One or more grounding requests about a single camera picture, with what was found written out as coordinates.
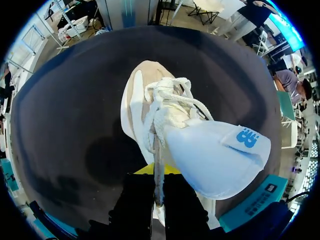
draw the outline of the new balance logo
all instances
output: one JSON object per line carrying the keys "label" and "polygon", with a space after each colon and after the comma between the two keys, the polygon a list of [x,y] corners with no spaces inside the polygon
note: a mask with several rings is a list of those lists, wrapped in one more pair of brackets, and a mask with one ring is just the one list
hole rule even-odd
{"label": "new balance logo", "polygon": [[252,148],[259,136],[257,136],[255,133],[253,133],[250,129],[245,128],[243,131],[239,132],[239,134],[236,136],[236,139],[239,143],[244,143],[244,145],[247,148]]}

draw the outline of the white sneaker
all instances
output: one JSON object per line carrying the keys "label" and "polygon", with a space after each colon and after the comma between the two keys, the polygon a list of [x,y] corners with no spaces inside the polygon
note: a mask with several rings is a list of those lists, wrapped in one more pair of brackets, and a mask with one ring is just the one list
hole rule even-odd
{"label": "white sneaker", "polygon": [[146,162],[155,161],[156,185],[162,185],[164,159],[195,191],[214,200],[247,187],[271,150],[270,140],[258,132],[214,121],[193,98],[191,82],[174,78],[157,62],[144,61],[132,72],[122,97],[121,125]]}

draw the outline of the computer screen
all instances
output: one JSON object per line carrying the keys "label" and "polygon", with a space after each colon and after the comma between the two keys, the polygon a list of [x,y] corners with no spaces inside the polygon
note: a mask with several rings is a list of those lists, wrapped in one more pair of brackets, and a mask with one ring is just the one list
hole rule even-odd
{"label": "computer screen", "polygon": [[279,8],[271,1],[267,0],[278,12],[279,15],[270,14],[271,21],[276,25],[276,27],[280,30],[283,34],[284,38],[292,48],[292,51],[297,51],[300,48],[305,46],[305,43],[293,26],[293,24],[289,21],[289,19],[279,10]]}

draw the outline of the cable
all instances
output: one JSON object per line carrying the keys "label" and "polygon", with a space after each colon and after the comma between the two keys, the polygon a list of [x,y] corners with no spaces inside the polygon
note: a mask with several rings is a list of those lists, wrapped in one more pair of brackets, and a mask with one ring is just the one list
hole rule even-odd
{"label": "cable", "polygon": [[165,10],[163,9],[162,16],[161,16],[161,18],[160,18],[159,24],[161,24],[161,21],[162,21],[162,18],[164,17],[164,15],[165,15]]}
{"label": "cable", "polygon": [[169,13],[170,13],[170,11],[168,10],[168,16],[166,16],[166,22],[165,22],[166,26],[168,25]]}
{"label": "cable", "polygon": [[97,12],[98,12],[98,6],[96,6],[95,14],[93,15],[92,27],[93,27],[94,30],[99,31],[99,29],[95,28],[95,21],[96,21],[95,17],[97,15]]}
{"label": "cable", "polygon": [[165,10],[162,11],[162,16],[161,16],[161,18],[160,18],[159,24],[161,24],[161,21],[162,21],[162,18],[164,17],[164,15],[165,15]]}
{"label": "cable", "polygon": [[297,195],[295,195],[295,196],[293,196],[293,197],[291,197],[291,198],[288,198],[288,199],[285,201],[285,203],[286,203],[286,204],[287,204],[287,203],[290,203],[292,200],[294,200],[294,199],[296,199],[296,198],[298,198],[298,197],[300,197],[300,196],[302,196],[302,195],[309,194],[309,193],[310,193],[309,191],[301,192],[301,193],[299,193],[299,194],[297,194]]}

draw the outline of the dark round platform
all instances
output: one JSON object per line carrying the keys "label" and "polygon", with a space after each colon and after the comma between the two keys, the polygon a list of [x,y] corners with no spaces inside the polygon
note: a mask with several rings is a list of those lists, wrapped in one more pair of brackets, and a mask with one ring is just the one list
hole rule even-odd
{"label": "dark round platform", "polygon": [[144,60],[191,80],[193,96],[215,120],[249,127],[271,140],[264,170],[238,195],[217,201],[217,217],[279,171],[280,107],[266,64],[254,52],[185,28],[104,33],[47,62],[12,106],[14,160],[26,194],[66,224],[107,223],[124,174],[146,165],[120,123],[126,82]]}

